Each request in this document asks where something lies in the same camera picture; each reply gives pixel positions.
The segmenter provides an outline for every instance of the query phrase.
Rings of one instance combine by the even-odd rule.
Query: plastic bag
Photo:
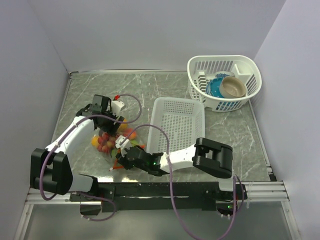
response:
[[[91,139],[91,144],[93,147],[95,147],[98,152],[103,154],[103,157],[106,159],[106,161],[110,164],[113,164],[112,169],[120,169],[122,166],[117,165],[117,159],[116,155],[119,149],[116,149],[116,140],[120,135],[126,137],[129,133],[131,133],[133,130],[130,125],[127,123],[122,123],[116,134],[114,136],[109,135],[108,133],[102,131],[101,129],[98,131],[98,134],[94,135]],[[129,140],[131,142],[132,146],[139,145],[142,148],[145,148],[145,145],[141,143],[139,137],[137,136],[137,132],[135,131],[129,136]]]

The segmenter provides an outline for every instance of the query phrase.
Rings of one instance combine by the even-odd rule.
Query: blue plate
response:
[[[216,98],[224,99],[224,96],[221,95],[219,86],[222,82],[222,77],[212,79],[205,88],[205,93]]]

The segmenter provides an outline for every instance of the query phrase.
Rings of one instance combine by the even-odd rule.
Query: marble floor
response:
[[[154,101],[158,97],[188,98],[188,75],[186,72],[144,73],[73,73],[65,102],[57,123],[54,137],[57,138],[70,125],[78,110],[92,102],[94,94],[113,98],[117,94],[136,95],[142,103],[142,115],[132,126],[149,123]],[[126,104],[122,116],[134,118],[139,110],[138,103],[129,97],[121,99]],[[140,141],[147,143],[148,128],[140,128]],[[105,182],[167,182],[169,175],[156,177],[139,169],[115,169],[103,153],[91,145],[88,136],[79,145],[69,160],[75,173],[92,175]],[[233,147],[233,169],[242,181],[270,181],[266,160],[259,141],[253,114],[247,103],[231,112],[212,112],[205,109],[205,137]],[[185,168],[173,172],[175,182],[206,182],[215,178],[205,172]]]

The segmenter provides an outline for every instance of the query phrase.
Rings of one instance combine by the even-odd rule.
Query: tan bowl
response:
[[[220,86],[221,95],[226,99],[242,98],[246,95],[246,86],[234,76],[226,76]]]

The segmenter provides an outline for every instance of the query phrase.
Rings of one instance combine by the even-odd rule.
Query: white rectangular basket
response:
[[[205,137],[205,107],[201,102],[175,97],[158,97],[154,101],[151,124],[161,128],[169,138],[169,151],[174,152]],[[150,128],[147,153],[165,152],[167,141],[157,129]]]
[[[240,98],[219,98],[206,94],[206,86],[219,71],[233,72],[246,87]],[[261,89],[262,79],[253,60],[242,55],[194,56],[188,61],[188,91],[192,99],[204,103],[214,112],[229,112],[241,108]]]

